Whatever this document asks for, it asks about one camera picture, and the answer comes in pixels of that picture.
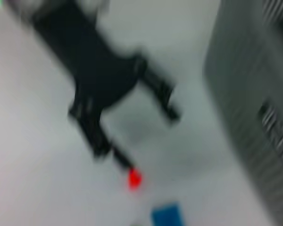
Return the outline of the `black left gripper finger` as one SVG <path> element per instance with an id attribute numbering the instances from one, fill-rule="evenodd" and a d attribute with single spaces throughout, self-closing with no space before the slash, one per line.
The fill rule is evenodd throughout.
<path id="1" fill-rule="evenodd" d="M 170 123 L 178 122 L 181 117 L 180 112 L 174 104 L 170 103 L 174 87 L 152 70 L 146 70 L 141 77 L 141 81 L 153 94 L 165 118 Z"/>
<path id="2" fill-rule="evenodd" d="M 133 170 L 130 158 L 111 140 L 100 125 L 100 115 L 84 114 L 81 110 L 70 110 L 69 116 L 75 120 L 89 144 L 93 157 L 104 159 L 112 153 L 113 159 L 126 171 Z"/>

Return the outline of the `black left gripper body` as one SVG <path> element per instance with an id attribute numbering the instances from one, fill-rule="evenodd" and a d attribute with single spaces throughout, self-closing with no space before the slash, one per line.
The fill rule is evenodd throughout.
<path id="1" fill-rule="evenodd" d="M 126 95 L 147 70 L 140 53 L 116 53 L 98 28 L 107 0 L 23 0 L 21 18 L 44 40 L 75 83 L 70 110 L 100 113 Z"/>

